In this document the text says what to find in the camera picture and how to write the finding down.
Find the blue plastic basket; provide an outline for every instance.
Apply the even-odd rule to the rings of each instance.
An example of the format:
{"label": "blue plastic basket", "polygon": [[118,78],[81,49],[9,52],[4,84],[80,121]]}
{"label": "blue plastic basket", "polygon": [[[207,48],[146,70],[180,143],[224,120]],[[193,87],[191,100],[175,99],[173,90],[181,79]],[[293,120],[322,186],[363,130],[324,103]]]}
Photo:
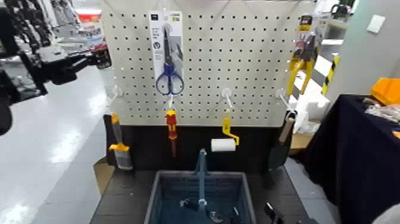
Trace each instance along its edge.
{"label": "blue plastic basket", "polygon": [[[214,224],[205,215],[205,205],[209,211],[222,215],[224,223],[230,223],[233,207],[237,208],[243,224],[256,223],[246,174],[208,172],[202,151],[194,172],[157,172],[144,224]],[[182,208],[180,201],[185,199],[198,202],[199,211]]]}

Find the orange box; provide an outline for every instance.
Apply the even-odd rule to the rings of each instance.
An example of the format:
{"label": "orange box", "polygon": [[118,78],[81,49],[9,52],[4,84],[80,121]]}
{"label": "orange box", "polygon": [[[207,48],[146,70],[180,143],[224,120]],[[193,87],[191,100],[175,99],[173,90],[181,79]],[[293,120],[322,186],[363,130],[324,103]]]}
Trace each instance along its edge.
{"label": "orange box", "polygon": [[379,78],[371,95],[385,105],[400,104],[400,79]]}

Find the yellow and black striped pole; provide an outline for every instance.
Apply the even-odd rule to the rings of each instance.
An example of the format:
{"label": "yellow and black striped pole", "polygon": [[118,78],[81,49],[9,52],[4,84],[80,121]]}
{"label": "yellow and black striped pole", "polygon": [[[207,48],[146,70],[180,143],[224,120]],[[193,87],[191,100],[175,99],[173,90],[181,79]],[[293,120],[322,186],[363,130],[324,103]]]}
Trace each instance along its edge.
{"label": "yellow and black striped pole", "polygon": [[332,77],[333,77],[333,75],[334,75],[334,73],[335,73],[335,68],[336,68],[336,66],[338,66],[338,64],[339,64],[339,59],[340,59],[339,56],[335,56],[335,57],[333,58],[332,66],[331,66],[331,68],[330,68],[330,70],[329,70],[328,76],[326,76],[325,82],[324,82],[324,84],[322,85],[321,94],[324,95],[324,96],[326,95],[326,92],[328,91],[329,82],[332,80]]}

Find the blue scissors handle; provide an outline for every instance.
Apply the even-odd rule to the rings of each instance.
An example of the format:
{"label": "blue scissors handle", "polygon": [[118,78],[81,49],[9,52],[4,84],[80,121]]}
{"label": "blue scissors handle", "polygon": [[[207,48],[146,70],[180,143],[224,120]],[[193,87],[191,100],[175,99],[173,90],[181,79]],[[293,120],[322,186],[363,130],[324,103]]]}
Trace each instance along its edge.
{"label": "blue scissors handle", "polygon": [[[164,88],[160,88],[162,85],[162,82],[160,83],[160,80],[167,78],[167,90],[163,91]],[[178,91],[175,91],[173,88],[173,79],[178,79],[179,83],[181,86],[179,86]],[[175,66],[174,64],[164,64],[164,72],[158,77],[158,79],[155,81],[155,87],[157,91],[163,95],[177,95],[180,94],[183,91],[184,88],[184,83],[182,77],[175,71]]]}

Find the black base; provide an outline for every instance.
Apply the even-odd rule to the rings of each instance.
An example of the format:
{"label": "black base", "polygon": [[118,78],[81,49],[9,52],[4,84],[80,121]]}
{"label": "black base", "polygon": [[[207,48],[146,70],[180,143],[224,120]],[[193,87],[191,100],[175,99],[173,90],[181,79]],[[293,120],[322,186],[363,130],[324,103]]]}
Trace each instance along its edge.
{"label": "black base", "polygon": [[[111,116],[104,116],[107,145],[115,144]],[[222,127],[178,126],[177,157],[173,158],[167,126],[122,126],[124,143],[130,146],[135,170],[193,170],[199,150],[208,152],[210,171],[265,173],[270,149],[276,144],[277,127],[233,127],[231,133],[240,137],[235,152],[211,153],[211,139],[226,138]],[[291,135],[285,145],[289,146]],[[107,161],[115,165],[114,153],[108,151]]]}

